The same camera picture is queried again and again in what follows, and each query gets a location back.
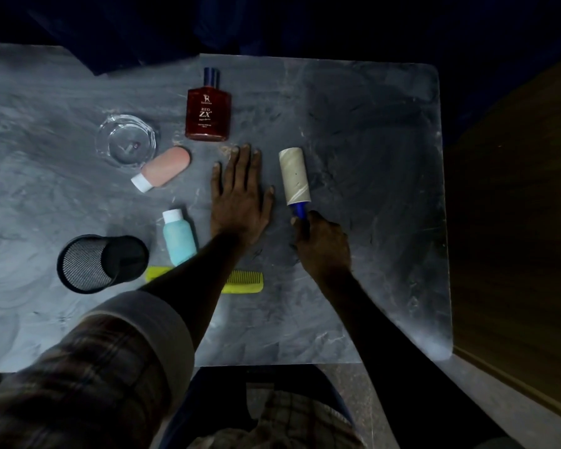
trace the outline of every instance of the comb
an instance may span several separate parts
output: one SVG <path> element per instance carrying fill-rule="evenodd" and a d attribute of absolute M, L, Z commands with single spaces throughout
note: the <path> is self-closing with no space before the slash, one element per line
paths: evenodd
<path fill-rule="evenodd" d="M 148 266 L 145 281 L 151 282 L 170 271 L 170 266 Z M 260 293 L 264 288 L 264 274 L 255 271 L 233 271 L 225 283 L 222 294 Z"/>

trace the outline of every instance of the teal bottle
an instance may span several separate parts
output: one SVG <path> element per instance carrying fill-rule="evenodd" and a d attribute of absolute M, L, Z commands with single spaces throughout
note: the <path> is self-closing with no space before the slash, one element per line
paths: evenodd
<path fill-rule="evenodd" d="M 197 252 L 195 240 L 189 223 L 183 219 L 180 210 L 164 211 L 162 216 L 165 218 L 166 249 L 168 249 L 170 261 L 175 266 L 186 262 Z"/>

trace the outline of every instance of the brown wooden surface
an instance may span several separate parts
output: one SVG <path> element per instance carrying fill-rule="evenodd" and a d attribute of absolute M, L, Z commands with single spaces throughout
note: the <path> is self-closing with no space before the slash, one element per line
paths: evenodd
<path fill-rule="evenodd" d="M 561 62 L 444 166 L 455 352 L 561 415 Z"/>

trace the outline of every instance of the blue handle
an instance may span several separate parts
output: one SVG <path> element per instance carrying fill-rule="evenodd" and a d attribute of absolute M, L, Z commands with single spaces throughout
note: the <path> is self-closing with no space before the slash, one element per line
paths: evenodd
<path fill-rule="evenodd" d="M 291 206 L 293 207 L 293 210 L 295 212 L 295 215 L 302 220 L 306 220 L 307 219 L 307 211 L 306 211 L 306 204 L 307 202 L 299 202 L 299 203 L 293 203 Z"/>

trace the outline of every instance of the lint roller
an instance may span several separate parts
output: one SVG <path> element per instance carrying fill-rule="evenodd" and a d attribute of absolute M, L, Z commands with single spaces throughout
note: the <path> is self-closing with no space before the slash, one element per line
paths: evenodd
<path fill-rule="evenodd" d="M 300 219 L 307 219 L 306 204 L 311 202 L 307 183 L 306 163 L 301 148 L 287 148 L 279 153 L 282 183 L 285 187 L 286 204 Z"/>

